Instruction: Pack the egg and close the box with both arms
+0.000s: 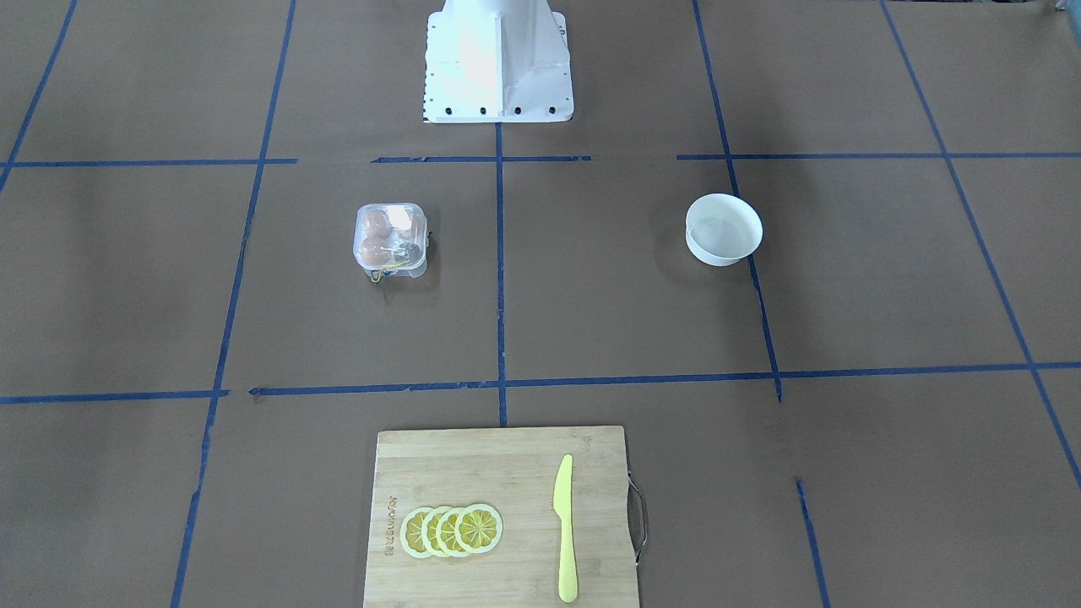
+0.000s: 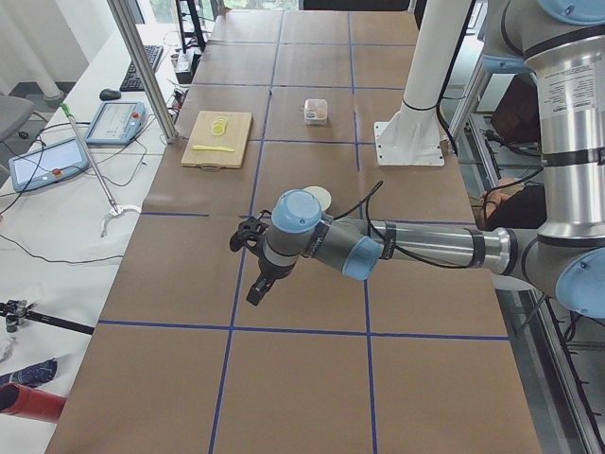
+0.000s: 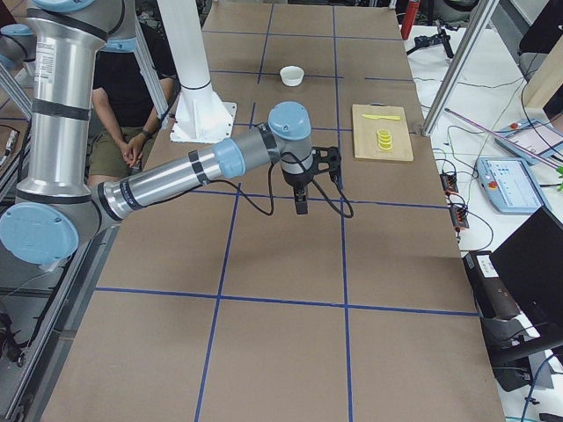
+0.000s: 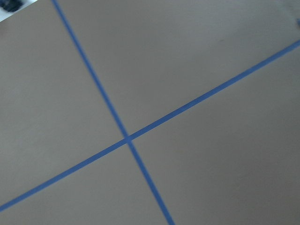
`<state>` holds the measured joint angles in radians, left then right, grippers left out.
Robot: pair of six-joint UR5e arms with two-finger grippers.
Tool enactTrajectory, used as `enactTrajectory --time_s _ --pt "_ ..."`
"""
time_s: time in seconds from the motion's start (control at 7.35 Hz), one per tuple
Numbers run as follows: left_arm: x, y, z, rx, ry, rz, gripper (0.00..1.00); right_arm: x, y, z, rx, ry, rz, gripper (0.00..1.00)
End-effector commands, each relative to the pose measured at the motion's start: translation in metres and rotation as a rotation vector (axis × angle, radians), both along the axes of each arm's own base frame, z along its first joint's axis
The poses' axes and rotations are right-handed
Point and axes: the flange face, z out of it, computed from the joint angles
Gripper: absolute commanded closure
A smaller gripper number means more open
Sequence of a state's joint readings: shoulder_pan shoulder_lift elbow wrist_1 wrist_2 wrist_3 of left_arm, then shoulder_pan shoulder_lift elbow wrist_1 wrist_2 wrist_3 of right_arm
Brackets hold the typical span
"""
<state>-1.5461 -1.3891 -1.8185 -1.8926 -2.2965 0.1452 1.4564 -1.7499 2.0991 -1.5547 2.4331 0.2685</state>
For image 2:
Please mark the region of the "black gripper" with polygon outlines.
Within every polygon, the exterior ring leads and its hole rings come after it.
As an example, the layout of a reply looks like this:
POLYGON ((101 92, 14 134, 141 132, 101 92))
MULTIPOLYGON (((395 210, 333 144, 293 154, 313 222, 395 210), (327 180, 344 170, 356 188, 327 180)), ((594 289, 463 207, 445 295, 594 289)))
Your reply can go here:
POLYGON ((292 265, 277 265, 268 259, 264 252, 268 227, 262 215, 248 217, 238 224, 229 242, 232 252, 245 248, 258 258, 259 276, 251 285, 246 297, 246 301, 253 306, 258 306, 275 283, 286 278, 293 270, 292 265))

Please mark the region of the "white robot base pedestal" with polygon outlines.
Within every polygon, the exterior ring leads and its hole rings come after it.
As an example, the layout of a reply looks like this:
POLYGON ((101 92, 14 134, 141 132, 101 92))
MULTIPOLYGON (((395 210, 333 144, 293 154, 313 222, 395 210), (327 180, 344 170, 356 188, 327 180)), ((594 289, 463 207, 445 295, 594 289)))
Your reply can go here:
POLYGON ((400 110, 374 124, 380 166, 443 166, 438 112, 441 90, 474 3, 426 2, 400 110))

